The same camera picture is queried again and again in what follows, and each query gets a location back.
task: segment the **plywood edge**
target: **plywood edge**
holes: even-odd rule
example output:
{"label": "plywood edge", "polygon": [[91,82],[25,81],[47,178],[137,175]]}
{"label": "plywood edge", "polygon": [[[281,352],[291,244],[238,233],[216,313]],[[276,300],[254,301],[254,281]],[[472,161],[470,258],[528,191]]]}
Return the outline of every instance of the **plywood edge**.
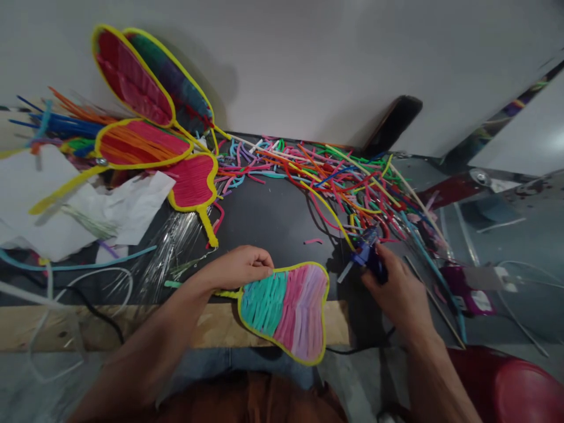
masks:
{"label": "plywood edge", "polygon": [[[125,338],[139,328],[158,308],[156,305],[129,305],[114,317]],[[118,306],[98,307],[101,313],[112,315]],[[41,305],[0,307],[0,351],[26,351],[33,331],[46,311]],[[88,351],[113,351],[119,347],[114,330],[86,307],[73,310],[80,316],[80,327]],[[328,301],[325,304],[327,345],[349,345],[348,307],[346,301]],[[194,334],[194,348],[268,347],[271,343],[248,332],[238,321],[230,303],[208,304],[198,320]],[[35,352],[74,351],[72,337],[61,312],[52,311],[37,337]]]}

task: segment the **blue glue gun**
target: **blue glue gun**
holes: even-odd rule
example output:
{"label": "blue glue gun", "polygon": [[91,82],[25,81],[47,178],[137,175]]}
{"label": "blue glue gun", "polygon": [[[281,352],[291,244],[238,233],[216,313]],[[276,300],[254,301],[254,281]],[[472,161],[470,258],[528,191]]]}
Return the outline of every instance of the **blue glue gun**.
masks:
{"label": "blue glue gun", "polygon": [[356,251],[351,254],[351,261],[337,279],[338,283],[343,281],[354,263],[370,269],[379,284],[383,285],[388,281],[388,270],[374,248],[377,242],[378,229],[375,226],[366,228],[357,243]]}

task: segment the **floor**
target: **floor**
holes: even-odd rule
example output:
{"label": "floor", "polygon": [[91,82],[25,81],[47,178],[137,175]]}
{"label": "floor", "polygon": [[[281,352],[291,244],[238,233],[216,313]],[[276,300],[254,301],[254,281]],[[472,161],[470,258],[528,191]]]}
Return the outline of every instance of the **floor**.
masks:
{"label": "floor", "polygon": [[[532,345],[496,345],[496,349],[534,362],[564,382],[564,346],[546,345],[550,358]],[[37,354],[38,367],[49,373],[64,368],[72,353]],[[39,384],[29,371],[25,354],[0,354],[0,422],[61,422],[93,383],[103,354],[89,354],[77,371],[50,384]],[[341,399],[351,422],[375,422],[387,401],[409,406],[405,353],[400,348],[371,349],[344,356],[327,352],[318,366]]]}

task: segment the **red chair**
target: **red chair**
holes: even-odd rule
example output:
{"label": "red chair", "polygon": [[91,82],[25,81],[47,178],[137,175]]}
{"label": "red chair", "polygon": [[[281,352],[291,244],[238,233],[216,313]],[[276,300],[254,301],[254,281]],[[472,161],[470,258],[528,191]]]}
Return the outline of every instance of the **red chair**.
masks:
{"label": "red chair", "polygon": [[538,366],[486,347],[449,355],[484,423],[564,423],[564,386]]}

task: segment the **jeans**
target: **jeans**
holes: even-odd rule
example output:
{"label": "jeans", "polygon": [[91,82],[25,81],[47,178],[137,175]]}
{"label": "jeans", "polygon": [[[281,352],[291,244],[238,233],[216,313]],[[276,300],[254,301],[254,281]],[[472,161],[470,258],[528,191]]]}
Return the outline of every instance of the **jeans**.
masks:
{"label": "jeans", "polygon": [[206,348],[190,350],[184,354],[161,399],[181,392],[199,380],[234,370],[261,371],[284,376],[304,390],[321,383],[316,367],[294,361],[277,347]]}

